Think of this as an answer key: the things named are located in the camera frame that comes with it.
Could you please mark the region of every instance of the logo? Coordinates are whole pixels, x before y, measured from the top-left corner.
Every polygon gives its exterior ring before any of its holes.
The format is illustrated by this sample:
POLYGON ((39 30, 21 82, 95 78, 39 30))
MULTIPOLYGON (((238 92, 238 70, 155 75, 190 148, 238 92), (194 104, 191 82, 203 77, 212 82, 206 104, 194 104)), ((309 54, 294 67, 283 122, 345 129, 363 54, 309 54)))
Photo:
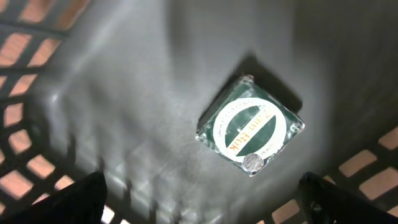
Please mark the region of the logo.
POLYGON ((240 98, 228 103, 216 117, 213 127, 216 146, 235 162, 243 162, 249 153, 255 153, 262 159, 268 158, 283 146, 285 135, 286 120, 281 110, 270 101, 260 98, 240 98), (237 116, 253 107, 258 108, 254 116, 237 116), (246 124, 243 128, 229 127, 238 119, 246 124), (226 136, 231 132, 236 135, 231 142, 227 142, 226 136), (256 136, 257 133, 269 133, 270 137, 256 136))

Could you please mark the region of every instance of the white circle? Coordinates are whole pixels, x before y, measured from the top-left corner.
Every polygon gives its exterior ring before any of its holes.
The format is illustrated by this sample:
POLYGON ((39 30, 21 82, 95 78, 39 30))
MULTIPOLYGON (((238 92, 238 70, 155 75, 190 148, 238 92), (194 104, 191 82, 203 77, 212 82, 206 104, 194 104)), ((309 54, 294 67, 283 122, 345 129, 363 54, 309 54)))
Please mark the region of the white circle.
POLYGON ((270 140, 255 153, 266 159, 282 148, 286 135, 286 120, 281 110, 270 101, 260 98, 240 98, 228 103, 216 117, 213 126, 213 138, 222 154, 235 162, 243 162, 244 156, 235 156, 225 144, 226 130, 232 119, 242 110, 252 106, 264 106, 276 117, 276 126, 270 140))

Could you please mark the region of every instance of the green box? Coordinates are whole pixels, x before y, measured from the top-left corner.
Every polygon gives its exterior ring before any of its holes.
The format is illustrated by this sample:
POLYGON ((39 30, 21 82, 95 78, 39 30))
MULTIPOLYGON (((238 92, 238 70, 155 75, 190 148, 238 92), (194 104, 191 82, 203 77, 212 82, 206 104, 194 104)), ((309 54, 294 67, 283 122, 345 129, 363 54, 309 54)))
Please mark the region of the green box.
POLYGON ((197 139, 238 166, 256 175, 304 129, 304 122, 250 75, 239 78, 205 113, 197 139))

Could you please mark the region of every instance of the gray surface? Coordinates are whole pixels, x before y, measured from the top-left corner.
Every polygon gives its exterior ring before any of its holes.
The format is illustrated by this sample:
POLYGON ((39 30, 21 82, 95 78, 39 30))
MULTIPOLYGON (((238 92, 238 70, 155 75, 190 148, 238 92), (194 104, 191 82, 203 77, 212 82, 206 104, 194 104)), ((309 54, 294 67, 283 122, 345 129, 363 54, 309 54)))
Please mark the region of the gray surface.
POLYGON ((396 124, 395 5, 93 1, 34 85, 29 116, 47 120, 57 153, 76 139, 84 172, 103 161, 117 197, 131 181, 143 217, 156 202, 158 223, 257 221, 303 172, 396 124), (248 53, 302 99, 306 122, 255 177, 195 140, 198 118, 248 53))

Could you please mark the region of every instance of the floor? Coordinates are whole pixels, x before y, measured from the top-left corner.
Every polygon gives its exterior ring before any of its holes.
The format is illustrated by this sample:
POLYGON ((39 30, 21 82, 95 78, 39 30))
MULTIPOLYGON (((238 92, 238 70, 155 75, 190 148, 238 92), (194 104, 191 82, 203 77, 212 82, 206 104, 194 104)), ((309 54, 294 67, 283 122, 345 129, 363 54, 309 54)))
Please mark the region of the floor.
MULTIPOLYGON (((8 0, 0 0, 0 11, 7 6, 8 0)), ((57 22, 57 27, 61 29, 67 29, 72 26, 76 16, 79 15, 82 9, 86 6, 88 1, 73 0, 71 6, 67 12, 61 16, 61 19, 57 22)), ((50 7, 50 0, 30 0, 26 8, 19 16, 21 20, 27 22, 40 22, 50 7)), ((12 34, 4 43, 0 50, 0 66, 10 66, 16 62, 24 47, 29 43, 29 35, 26 34, 12 34)), ((53 51, 57 48, 60 42, 57 40, 45 40, 40 49, 31 60, 30 65, 42 65, 51 56, 53 51)), ((14 89, 11 91, 10 96, 20 95, 25 93, 30 84, 35 80, 36 74, 24 75, 14 89)), ((0 88, 5 82, 4 77, 0 77, 0 88)), ((5 125, 9 126, 22 119, 22 103, 18 105, 9 106, 5 112, 5 125)), ((20 132, 15 133, 10 137, 10 142, 15 149, 16 153, 20 153, 30 146, 30 139, 27 133, 20 132)), ((398 147, 398 127, 387 133, 385 136, 380 138, 379 143, 386 147, 388 150, 397 150, 398 147)), ((0 151, 0 163, 4 160, 3 154, 0 151)), ((359 154, 352 157, 340 166, 340 171, 346 176, 350 177, 357 171, 376 161, 377 157, 368 150, 363 150, 359 154)), ((46 161, 42 156, 35 157, 28 163, 28 168, 35 172, 39 177, 46 178, 53 170, 54 166, 46 161)), ((327 180, 333 183, 333 180, 329 177, 325 177, 327 180)), ((59 180, 56 184, 57 189, 62 189, 73 183, 71 178, 65 176, 59 180)), ((374 200, 378 196, 382 195, 389 189, 392 189, 398 185, 398 171, 394 168, 388 168, 387 170, 375 175, 366 182, 364 182, 359 190, 362 191, 370 200, 374 200)), ((21 198, 31 188, 32 184, 21 176, 17 171, 13 171, 0 179, 0 187, 10 193, 15 198, 21 198)), ((48 197, 47 194, 40 196, 34 203, 48 197)), ((4 206, 0 203, 0 213, 4 210, 4 206)), ((287 202, 276 210, 272 217, 276 223, 282 223, 292 215, 299 212, 299 206, 295 200, 287 202)), ((398 205, 391 209, 389 213, 398 217, 398 205)), ((112 211, 106 207, 104 209, 103 221, 109 223, 112 219, 112 211)))

